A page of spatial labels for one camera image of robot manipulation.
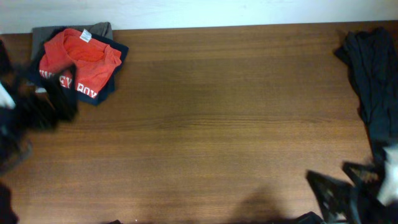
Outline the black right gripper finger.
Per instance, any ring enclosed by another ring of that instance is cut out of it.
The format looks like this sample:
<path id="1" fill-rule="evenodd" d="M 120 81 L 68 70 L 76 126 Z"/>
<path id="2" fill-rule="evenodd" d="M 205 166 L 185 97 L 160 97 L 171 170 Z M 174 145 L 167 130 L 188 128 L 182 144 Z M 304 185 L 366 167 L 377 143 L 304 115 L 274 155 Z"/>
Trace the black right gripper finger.
<path id="1" fill-rule="evenodd" d="M 354 223 L 349 210 L 353 186 L 343 180 L 308 170 L 306 179 L 326 223 Z"/>
<path id="2" fill-rule="evenodd" d="M 378 195 L 385 178 L 385 170 L 382 166 L 344 162 L 342 169 L 355 186 L 364 188 L 373 196 Z"/>

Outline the red soccer t-shirt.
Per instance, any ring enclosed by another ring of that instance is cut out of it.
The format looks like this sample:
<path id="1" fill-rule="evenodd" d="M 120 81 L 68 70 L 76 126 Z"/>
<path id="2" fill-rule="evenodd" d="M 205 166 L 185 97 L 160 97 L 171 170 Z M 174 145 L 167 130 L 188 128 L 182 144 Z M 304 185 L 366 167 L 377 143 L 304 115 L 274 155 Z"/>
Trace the red soccer t-shirt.
<path id="1" fill-rule="evenodd" d="M 120 50 L 94 39 L 87 31 L 66 28 L 44 43 L 39 75 L 50 78 L 74 64 L 76 91 L 95 100 L 115 69 L 122 64 L 121 57 Z"/>

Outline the navy garment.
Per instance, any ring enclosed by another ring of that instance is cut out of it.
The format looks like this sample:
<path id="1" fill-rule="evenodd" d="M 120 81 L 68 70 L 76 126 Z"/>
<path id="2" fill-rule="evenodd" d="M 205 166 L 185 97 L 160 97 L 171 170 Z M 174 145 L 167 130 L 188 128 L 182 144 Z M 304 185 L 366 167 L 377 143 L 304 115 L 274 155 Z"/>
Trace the navy garment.
<path id="1" fill-rule="evenodd" d="M 58 34 L 59 32 L 65 30 L 65 29 L 66 29 L 66 27 L 62 27 L 62 28 L 59 28 L 57 30 L 54 30 L 52 32 L 52 35 L 45 42 L 49 41 L 51 38 L 53 38 L 55 36 L 55 34 Z M 118 49 L 118 50 L 120 50 L 122 52 L 122 57 L 121 57 L 122 64 L 115 69 L 115 71 L 112 74 L 110 80 L 107 82 L 105 87 L 100 91 L 99 97 L 97 99 L 95 99 L 95 100 L 91 99 L 88 96 L 76 91 L 78 100 L 83 101 L 85 103 L 92 104 L 92 105 L 98 105 L 98 104 L 102 103 L 104 100 L 106 100 L 108 95 L 112 94 L 112 92 L 115 91 L 115 89 L 116 89 L 115 75 L 121 70 L 121 68 L 123 66 L 123 63 L 124 63 L 124 61 L 125 61 L 125 59 L 127 57 L 129 48 L 127 46 L 125 46 L 123 44 L 119 44 L 119 43 L 117 43 L 117 42 L 115 42 L 115 41 L 113 41 L 113 40 L 111 40 L 111 39 L 109 39 L 107 37 L 103 37 L 103 36 L 100 36 L 98 34 L 94 34 L 94 33 L 88 32 L 88 30 L 86 30 L 86 29 L 79 30 L 79 31 L 81 31 L 81 32 L 87 31 L 89 36 L 92 36 L 94 39 L 100 40 L 100 41 L 102 41 L 102 42 L 104 42 L 106 44 L 110 44 L 112 47 L 114 47 L 115 49 Z M 37 52 L 37 54 L 33 58 L 31 64 L 29 65 L 29 68 L 28 68 L 28 71 L 29 71 L 28 77 L 29 77 L 29 79 L 34 84 L 38 85 L 41 88 L 43 88 L 43 86 L 41 84 L 41 78 L 43 78 L 43 77 L 41 77 L 39 75 L 38 66 L 39 66 L 40 58 L 44 55 L 44 43 L 45 42 L 43 42 L 40 45 L 39 51 Z M 69 72 L 64 73 L 64 75 L 62 75 L 61 78 L 60 78 L 61 86 L 63 86 L 64 88 L 70 88 L 71 87 L 71 84 L 70 84 L 71 81 L 72 81 L 72 76 L 70 75 Z"/>

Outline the grey garment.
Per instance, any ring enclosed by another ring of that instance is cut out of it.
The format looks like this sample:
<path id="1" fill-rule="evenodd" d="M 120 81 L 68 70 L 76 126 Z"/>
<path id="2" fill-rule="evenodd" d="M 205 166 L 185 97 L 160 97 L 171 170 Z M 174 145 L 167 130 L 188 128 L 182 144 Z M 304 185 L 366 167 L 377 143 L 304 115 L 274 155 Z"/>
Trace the grey garment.
<path id="1" fill-rule="evenodd" d="M 54 27 L 37 27 L 33 29 L 33 46 L 32 48 L 35 50 L 33 54 L 33 58 L 39 51 L 40 45 L 45 42 L 51 35 L 54 30 L 57 30 L 62 27 L 54 26 Z M 98 34 L 103 37 L 107 37 L 109 39 L 113 39 L 113 33 L 111 24 L 109 22 L 100 22 L 90 26 L 72 26 L 66 28 L 74 28 L 78 30 L 86 29 L 88 32 Z"/>

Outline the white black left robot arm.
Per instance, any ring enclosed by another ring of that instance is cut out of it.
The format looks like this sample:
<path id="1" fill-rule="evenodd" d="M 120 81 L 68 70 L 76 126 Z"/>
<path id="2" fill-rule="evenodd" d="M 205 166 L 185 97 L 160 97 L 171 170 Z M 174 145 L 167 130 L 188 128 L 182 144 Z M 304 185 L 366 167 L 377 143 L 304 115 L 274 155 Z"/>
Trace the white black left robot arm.
<path id="1" fill-rule="evenodd" d="M 70 64 L 48 78 L 35 77 L 29 69 L 13 66 L 1 43 L 1 175 L 32 152 L 26 132 L 54 130 L 59 122 L 74 120 L 76 72 Z"/>

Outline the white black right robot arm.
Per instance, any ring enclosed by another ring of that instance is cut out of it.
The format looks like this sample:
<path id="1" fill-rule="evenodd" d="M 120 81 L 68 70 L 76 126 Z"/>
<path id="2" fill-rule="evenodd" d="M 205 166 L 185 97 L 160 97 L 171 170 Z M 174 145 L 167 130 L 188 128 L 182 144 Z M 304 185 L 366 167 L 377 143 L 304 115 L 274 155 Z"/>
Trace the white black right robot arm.
<path id="1" fill-rule="evenodd" d="M 316 197 L 321 216 L 308 212 L 294 220 L 297 224 L 397 223 L 397 200 L 383 205 L 377 199 L 385 178 L 384 168 L 344 162 L 343 172 L 352 183 L 312 170 L 307 181 Z"/>

